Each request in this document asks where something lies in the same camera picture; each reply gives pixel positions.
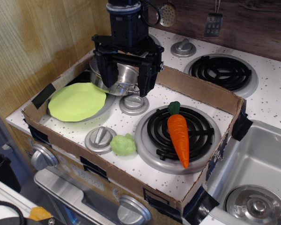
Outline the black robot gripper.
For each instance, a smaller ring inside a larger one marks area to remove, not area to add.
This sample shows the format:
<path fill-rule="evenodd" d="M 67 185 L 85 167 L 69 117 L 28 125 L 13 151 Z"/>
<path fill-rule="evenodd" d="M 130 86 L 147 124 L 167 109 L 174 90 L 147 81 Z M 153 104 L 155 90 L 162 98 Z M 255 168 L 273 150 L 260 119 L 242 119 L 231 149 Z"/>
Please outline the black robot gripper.
<path fill-rule="evenodd" d="M 118 80 L 117 64 L 139 68 L 140 97 L 155 86 L 157 73 L 163 70 L 162 52 L 148 37 L 148 10 L 119 11 L 110 9 L 111 35 L 94 35 L 94 54 L 104 85 L 109 88 Z"/>

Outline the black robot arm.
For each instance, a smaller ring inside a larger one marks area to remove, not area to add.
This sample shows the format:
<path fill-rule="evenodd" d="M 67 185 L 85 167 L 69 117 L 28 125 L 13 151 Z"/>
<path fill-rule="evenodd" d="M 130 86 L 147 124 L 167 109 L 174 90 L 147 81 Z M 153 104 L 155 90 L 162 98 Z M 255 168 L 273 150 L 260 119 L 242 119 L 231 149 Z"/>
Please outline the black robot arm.
<path fill-rule="evenodd" d="M 164 48 L 148 36 L 150 4 L 149 0 L 110 0 L 106 4 L 111 35 L 92 37 L 99 74 L 106 87 L 117 82 L 117 65 L 124 64 L 139 69 L 137 84 L 141 97 L 154 88 L 157 74 L 163 70 Z"/>

